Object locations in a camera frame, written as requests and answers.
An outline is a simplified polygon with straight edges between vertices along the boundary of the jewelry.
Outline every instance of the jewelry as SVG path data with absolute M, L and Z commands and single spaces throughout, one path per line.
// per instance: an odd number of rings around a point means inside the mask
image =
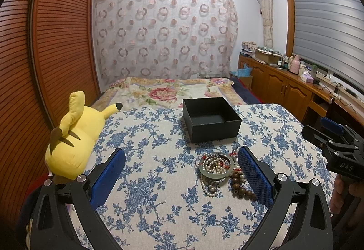
M 241 171 L 241 168 L 238 164 L 238 161 L 236 159 L 238 153 L 237 151 L 233 150 L 233 153 L 229 154 L 235 159 L 235 167 L 233 172 L 231 173 L 231 189 L 232 193 L 235 196 L 238 196 L 240 199 L 244 196 L 248 199 L 251 199 L 253 202 L 257 200 L 256 195 L 253 193 L 252 190 L 247 190 L 244 188 L 244 184 L 246 182 L 246 178 L 244 173 Z
M 202 175 L 217 180 L 230 175 L 234 168 L 234 160 L 229 155 L 214 152 L 203 155 L 198 166 Z
M 202 190 L 209 197 L 216 196 L 216 194 L 218 192 L 216 185 L 220 182 L 223 182 L 224 180 L 225 180 L 225 178 L 217 180 L 217 181 L 213 181 L 211 179 L 208 180 L 207 177 L 203 176 L 202 174 L 200 175 L 200 182 L 201 182 Z

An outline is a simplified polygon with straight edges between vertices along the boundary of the desk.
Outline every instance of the desk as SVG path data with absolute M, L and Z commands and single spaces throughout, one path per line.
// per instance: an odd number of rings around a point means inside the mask
M 252 92 L 265 103 L 284 106 L 305 125 L 313 124 L 317 115 L 330 117 L 340 112 L 350 124 L 364 128 L 364 118 L 340 100 L 330 105 L 329 90 L 301 80 L 297 74 L 264 65 L 253 58 L 239 56 L 238 68 L 252 67 Z

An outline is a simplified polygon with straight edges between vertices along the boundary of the cloth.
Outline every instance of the cloth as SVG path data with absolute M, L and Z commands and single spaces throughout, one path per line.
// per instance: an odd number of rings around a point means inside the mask
M 233 0 L 94 0 L 101 78 L 228 76 L 238 18 Z
M 224 97 L 231 105 L 246 104 L 227 78 L 148 79 L 128 77 L 117 81 L 92 106 L 101 111 L 122 103 L 123 111 L 138 107 L 182 108 L 183 99 Z
M 125 168 L 97 209 L 124 250 L 242 248 L 267 209 L 234 198 L 229 179 L 219 185 L 218 197 L 204 195 L 195 166 L 204 153 L 246 145 L 276 173 L 296 181 L 319 179 L 329 200 L 335 175 L 326 170 L 320 150 L 302 138 L 302 125 L 292 114 L 276 104 L 234 108 L 243 120 L 238 136 L 200 144 L 190 143 L 182 109 L 139 108 L 107 120 L 85 173 L 116 147 L 125 151 Z M 272 246 L 282 243 L 294 210 L 290 206 Z M 90 248 L 74 210 L 70 216 L 81 244 Z
M 260 0 L 264 46 L 273 49 L 273 0 Z
M 235 77 L 229 78 L 234 82 L 232 85 L 234 91 L 243 99 L 246 104 L 260 104 L 261 101 L 255 97 L 244 85 L 243 82 Z

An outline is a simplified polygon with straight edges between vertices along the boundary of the cabinet door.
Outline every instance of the cabinet door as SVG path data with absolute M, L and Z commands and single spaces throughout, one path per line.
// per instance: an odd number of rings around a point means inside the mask
M 248 65 L 248 67 L 251 67 L 251 60 L 249 58 L 239 58 L 239 66 L 238 68 L 244 68 L 244 64 L 246 63 L 246 65 Z
M 0 7 L 0 223 L 12 229 L 29 185 L 47 171 L 50 136 L 29 58 L 29 1 L 4 0 Z
M 285 85 L 287 83 L 287 77 L 276 73 L 272 70 L 267 72 L 266 88 L 264 101 L 266 103 L 282 104 L 283 93 Z
M 255 96 L 264 101 L 266 69 L 261 64 L 252 64 L 252 67 L 252 92 Z
M 48 115 L 56 126 L 70 94 L 82 90 L 90 106 L 100 95 L 91 38 L 91 0 L 34 0 L 32 50 Z
M 283 106 L 299 121 L 305 116 L 312 92 L 299 84 L 288 81 L 283 94 Z

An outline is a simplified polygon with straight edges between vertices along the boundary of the blue floral bedspread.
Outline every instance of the blue floral bedspread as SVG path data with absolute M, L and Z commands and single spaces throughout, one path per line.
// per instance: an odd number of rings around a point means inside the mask
M 296 181 L 321 181 L 329 200 L 334 174 L 319 149 L 301 136 L 302 125 L 276 104 L 234 107 L 242 118 L 237 138 L 190 143 L 182 109 L 138 108 L 110 117 L 88 162 L 86 174 L 116 147 L 126 166 L 104 206 L 101 219 L 123 249 L 232 249 L 243 247 L 266 213 L 258 202 L 232 196 L 230 179 L 207 197 L 195 166 L 204 153 L 246 145 L 273 170 Z M 292 220 L 291 205 L 272 247 L 279 246 Z M 92 249 L 74 209 L 73 225 L 82 245 Z

